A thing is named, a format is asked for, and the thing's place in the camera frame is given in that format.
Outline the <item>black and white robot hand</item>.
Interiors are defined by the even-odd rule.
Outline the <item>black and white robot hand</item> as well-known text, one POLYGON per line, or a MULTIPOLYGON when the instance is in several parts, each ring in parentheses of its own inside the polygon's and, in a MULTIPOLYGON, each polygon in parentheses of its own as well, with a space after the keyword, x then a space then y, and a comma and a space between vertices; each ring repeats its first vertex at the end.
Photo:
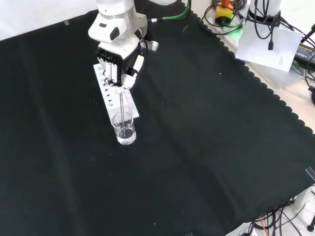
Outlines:
POLYGON ((110 43, 101 42, 96 55, 105 76, 105 85, 112 87, 116 94, 133 87, 144 62, 141 40, 136 35, 110 43))

